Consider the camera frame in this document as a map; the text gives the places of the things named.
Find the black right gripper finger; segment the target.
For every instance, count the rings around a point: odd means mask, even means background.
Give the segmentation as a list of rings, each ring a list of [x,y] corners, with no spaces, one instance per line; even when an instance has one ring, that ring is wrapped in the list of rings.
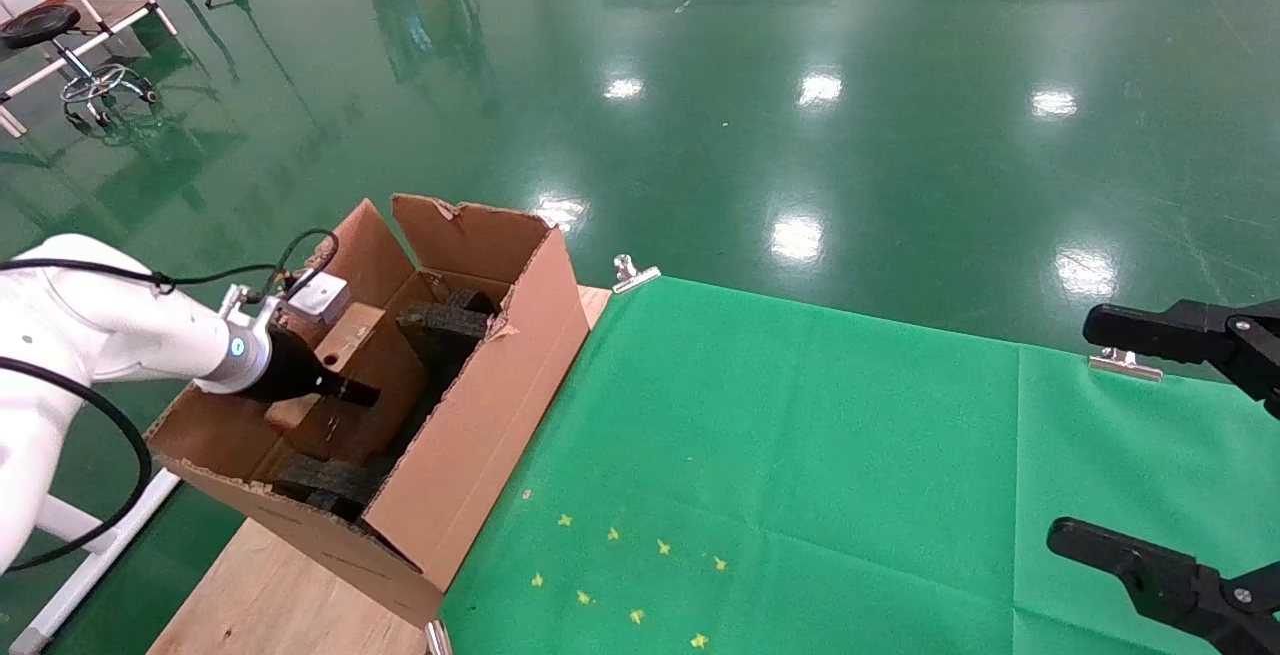
[[[1083,324],[1085,342],[1183,365],[1211,365],[1279,418],[1279,301],[1225,307],[1175,301],[1147,312],[1096,304]]]
[[[1225,578],[1194,556],[1061,517],[1048,530],[1051,553],[1108,573],[1135,612],[1203,640],[1220,654],[1279,652],[1279,563]]]

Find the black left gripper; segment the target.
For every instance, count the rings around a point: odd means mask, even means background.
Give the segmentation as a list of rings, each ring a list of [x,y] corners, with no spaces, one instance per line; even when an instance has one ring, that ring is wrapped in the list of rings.
[[[239,391],[256,403],[280,403],[296,397],[333,397],[340,403],[372,408],[381,390],[352,377],[333,374],[297,333],[268,331],[268,365],[255,383]]]

